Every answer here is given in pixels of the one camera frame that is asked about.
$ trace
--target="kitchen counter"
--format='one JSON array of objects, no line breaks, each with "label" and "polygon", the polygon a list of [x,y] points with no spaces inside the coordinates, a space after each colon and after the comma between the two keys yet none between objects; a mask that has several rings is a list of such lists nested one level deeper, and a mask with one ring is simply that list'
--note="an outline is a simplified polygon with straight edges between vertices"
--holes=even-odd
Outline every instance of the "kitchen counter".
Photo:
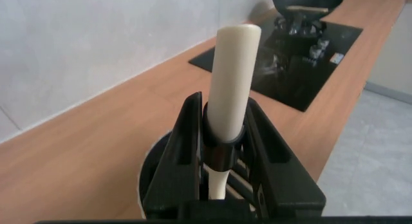
[{"label": "kitchen counter", "polygon": [[[313,179],[405,1],[344,0],[324,19],[364,31],[306,112],[251,92]],[[0,223],[141,218],[136,184],[145,154],[172,128],[186,96],[202,91],[207,100],[210,73],[187,61],[214,44],[199,44],[0,145]]]}]

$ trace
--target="black plastic clamp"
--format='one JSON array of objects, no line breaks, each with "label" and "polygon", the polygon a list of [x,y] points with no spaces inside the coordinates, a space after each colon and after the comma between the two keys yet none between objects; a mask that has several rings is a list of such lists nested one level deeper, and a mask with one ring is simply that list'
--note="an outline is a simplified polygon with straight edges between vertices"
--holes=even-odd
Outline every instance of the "black plastic clamp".
[{"label": "black plastic clamp", "polygon": [[245,129],[242,129],[239,135],[230,142],[221,141],[212,132],[207,119],[207,103],[203,109],[202,117],[203,128],[203,159],[207,166],[218,172],[225,172],[233,168],[238,159],[238,153],[241,150]]}]

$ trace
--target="cream handle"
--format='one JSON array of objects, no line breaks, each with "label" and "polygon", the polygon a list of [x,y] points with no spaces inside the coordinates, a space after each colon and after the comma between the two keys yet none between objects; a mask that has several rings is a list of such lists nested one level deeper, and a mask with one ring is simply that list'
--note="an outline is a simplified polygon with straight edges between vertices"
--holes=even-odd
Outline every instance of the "cream handle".
[{"label": "cream handle", "polygon": [[287,6],[286,9],[289,11],[322,12],[322,13],[329,12],[329,8],[316,8],[316,7],[295,6],[295,5]]}]

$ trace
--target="white tile wall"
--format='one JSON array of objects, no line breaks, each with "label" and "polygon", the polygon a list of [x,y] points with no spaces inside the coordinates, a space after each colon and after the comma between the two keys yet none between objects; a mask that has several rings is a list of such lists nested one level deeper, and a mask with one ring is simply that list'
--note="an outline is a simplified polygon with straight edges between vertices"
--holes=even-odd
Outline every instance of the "white tile wall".
[{"label": "white tile wall", "polygon": [[0,143],[19,133],[19,129],[0,108]]},{"label": "white tile wall", "polygon": [[0,0],[0,106],[29,129],[271,6],[271,0]]}]

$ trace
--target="pan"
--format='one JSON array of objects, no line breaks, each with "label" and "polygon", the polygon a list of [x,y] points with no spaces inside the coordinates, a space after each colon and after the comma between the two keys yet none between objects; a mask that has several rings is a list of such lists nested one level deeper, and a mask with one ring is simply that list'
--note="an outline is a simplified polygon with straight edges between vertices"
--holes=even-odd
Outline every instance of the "pan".
[{"label": "pan", "polygon": [[273,0],[276,10],[285,19],[316,21],[327,16],[343,0]]}]

